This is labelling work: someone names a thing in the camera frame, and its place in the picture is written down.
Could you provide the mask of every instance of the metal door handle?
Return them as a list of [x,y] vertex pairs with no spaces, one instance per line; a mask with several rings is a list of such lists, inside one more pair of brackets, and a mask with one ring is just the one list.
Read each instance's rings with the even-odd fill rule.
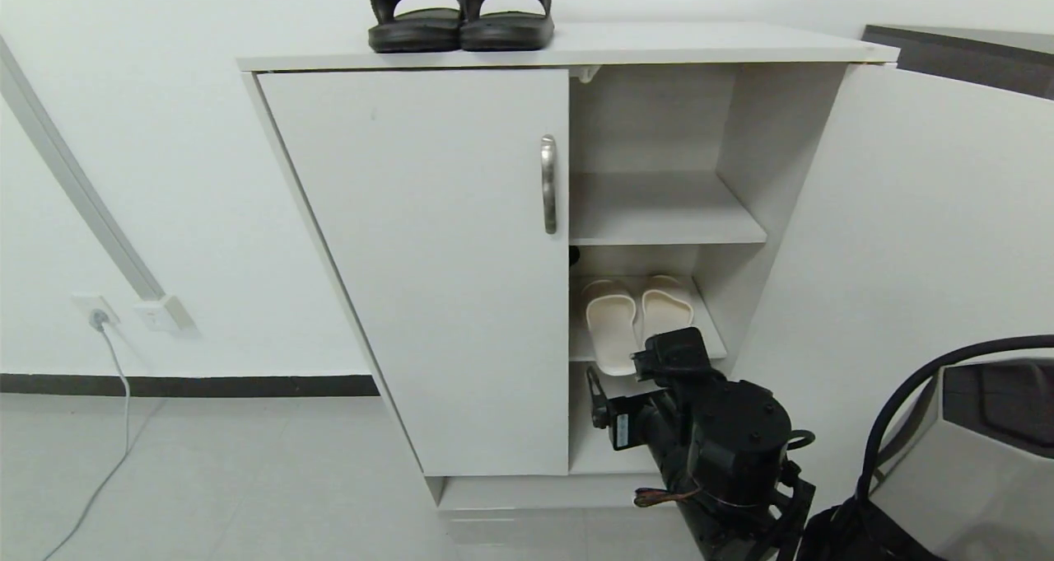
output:
[[552,134],[542,137],[542,209],[545,233],[557,233],[557,140]]

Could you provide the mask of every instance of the shoe cabinet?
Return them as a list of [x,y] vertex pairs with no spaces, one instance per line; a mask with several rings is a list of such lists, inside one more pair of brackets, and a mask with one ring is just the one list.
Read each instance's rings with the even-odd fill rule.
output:
[[900,72],[896,47],[697,23],[325,51],[239,66],[441,509],[621,506],[656,481],[590,426],[597,276],[678,276],[714,365],[835,449],[944,341],[1054,298],[1052,103]]

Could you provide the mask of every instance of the gray panel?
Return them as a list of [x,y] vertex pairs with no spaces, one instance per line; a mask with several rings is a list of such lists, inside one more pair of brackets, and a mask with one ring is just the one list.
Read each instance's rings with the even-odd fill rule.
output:
[[901,70],[1054,99],[1054,36],[867,25],[863,39],[900,47]]
[[944,370],[943,418],[1054,459],[1054,361],[1020,359]]

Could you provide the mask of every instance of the wall socket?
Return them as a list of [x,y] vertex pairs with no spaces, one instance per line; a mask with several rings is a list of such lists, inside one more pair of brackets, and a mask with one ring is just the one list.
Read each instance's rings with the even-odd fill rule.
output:
[[77,307],[80,313],[83,314],[84,322],[92,316],[94,310],[102,310],[110,317],[110,324],[116,325],[120,320],[117,314],[114,313],[114,309],[110,307],[105,298],[97,293],[75,293],[70,295],[70,299],[73,301],[73,305]]

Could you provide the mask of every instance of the floor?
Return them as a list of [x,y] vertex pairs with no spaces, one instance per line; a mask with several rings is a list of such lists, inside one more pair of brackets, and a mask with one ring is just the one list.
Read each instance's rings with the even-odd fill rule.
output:
[[[121,399],[0,395],[0,560],[39,561],[123,446]],[[379,399],[133,399],[72,561],[699,559],[674,509],[449,523]]]

